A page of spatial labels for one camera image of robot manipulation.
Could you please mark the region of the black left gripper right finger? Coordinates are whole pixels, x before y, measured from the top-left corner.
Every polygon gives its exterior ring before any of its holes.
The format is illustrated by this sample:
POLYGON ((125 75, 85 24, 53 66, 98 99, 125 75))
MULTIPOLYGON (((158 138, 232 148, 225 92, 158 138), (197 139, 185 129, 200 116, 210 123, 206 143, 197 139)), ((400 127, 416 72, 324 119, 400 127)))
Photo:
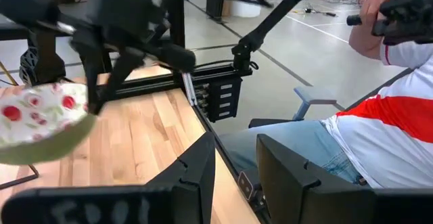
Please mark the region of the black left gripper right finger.
POLYGON ((272 224, 370 224, 372 192, 328 173, 268 135, 256 140, 272 224))

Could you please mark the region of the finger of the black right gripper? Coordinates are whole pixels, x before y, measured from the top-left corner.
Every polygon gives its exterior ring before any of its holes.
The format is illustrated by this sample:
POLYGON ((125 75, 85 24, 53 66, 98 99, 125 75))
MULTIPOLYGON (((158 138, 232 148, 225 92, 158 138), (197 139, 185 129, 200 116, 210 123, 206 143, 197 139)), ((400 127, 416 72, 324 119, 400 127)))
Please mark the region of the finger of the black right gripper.
POLYGON ((101 60, 101 49, 97 45, 75 41, 71 41, 70 45, 79 54, 85 71, 88 113, 99 114, 101 103, 97 92, 97 72, 101 60))
POLYGON ((106 83, 106 97, 112 97, 132 71, 143 66, 144 53, 120 53, 106 83))

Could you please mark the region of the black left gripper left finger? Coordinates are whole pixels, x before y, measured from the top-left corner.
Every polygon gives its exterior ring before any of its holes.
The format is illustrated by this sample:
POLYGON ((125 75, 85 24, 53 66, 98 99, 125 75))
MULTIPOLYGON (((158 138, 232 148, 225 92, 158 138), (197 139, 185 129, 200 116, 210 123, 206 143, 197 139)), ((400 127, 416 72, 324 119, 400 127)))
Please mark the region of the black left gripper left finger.
POLYGON ((149 224, 210 224, 215 178, 215 140, 205 133, 145 184, 149 224))

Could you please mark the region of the green bowl floral interior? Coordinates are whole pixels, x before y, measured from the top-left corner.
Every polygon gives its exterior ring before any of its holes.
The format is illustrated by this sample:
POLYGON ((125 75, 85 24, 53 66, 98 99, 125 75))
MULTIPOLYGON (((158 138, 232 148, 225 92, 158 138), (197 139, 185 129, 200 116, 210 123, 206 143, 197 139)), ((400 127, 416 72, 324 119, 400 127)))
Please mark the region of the green bowl floral interior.
POLYGON ((57 160, 76 148, 93 129, 87 86, 51 83, 0 98, 0 164, 57 160))

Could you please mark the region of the black electronics box white labels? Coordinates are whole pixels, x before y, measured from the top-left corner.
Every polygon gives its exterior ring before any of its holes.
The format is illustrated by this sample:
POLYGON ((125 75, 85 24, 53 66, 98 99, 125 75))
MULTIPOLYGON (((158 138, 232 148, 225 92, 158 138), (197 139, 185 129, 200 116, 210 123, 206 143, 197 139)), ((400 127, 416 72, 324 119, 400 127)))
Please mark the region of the black electronics box white labels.
POLYGON ((204 107, 210 122, 236 117, 242 79, 225 79, 209 84, 204 107))

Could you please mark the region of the person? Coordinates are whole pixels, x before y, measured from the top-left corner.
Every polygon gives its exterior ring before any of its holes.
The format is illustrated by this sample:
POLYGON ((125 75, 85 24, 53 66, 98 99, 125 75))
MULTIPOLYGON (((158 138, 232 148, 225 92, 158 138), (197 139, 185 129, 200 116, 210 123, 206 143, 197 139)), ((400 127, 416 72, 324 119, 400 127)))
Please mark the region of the person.
POLYGON ((358 106, 323 120, 253 127, 222 141, 238 171, 256 166, 256 137, 265 134, 327 172, 374 188, 433 187, 433 44, 385 45, 372 35, 381 4, 365 0, 350 46, 386 66, 410 73, 358 106))

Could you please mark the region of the wooden shelf black metal legs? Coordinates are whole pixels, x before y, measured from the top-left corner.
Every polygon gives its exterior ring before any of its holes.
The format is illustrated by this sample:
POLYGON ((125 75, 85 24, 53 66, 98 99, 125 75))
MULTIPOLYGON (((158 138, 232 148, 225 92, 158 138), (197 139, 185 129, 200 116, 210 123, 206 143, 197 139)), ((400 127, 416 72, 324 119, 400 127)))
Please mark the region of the wooden shelf black metal legs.
POLYGON ((8 181, 8 182, 5 182, 5 183, 0 183, 0 190, 7 189, 9 187, 13 187, 13 186, 16 186, 16 185, 19 185, 19 184, 23 184, 23 183, 26 183, 28 181, 32 181, 34 179, 37 179, 39 177, 39 172, 35 168, 35 166, 33 164, 29 164, 28 168, 32 171, 31 175, 24 176, 24 177, 21 177, 21 178, 18 178, 18 179, 14 179, 12 181, 8 181))

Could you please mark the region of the black diagonal frame brace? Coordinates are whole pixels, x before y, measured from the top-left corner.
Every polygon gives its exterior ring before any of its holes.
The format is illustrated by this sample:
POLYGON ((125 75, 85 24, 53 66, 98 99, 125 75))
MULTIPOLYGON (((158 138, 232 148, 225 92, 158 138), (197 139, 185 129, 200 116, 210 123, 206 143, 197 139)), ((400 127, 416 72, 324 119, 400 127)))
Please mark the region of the black diagonal frame brace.
POLYGON ((233 67, 239 71, 247 71, 250 66, 250 55, 258 50, 267 33, 302 0, 283 0, 273 11, 251 32, 242 37, 231 49, 233 67))

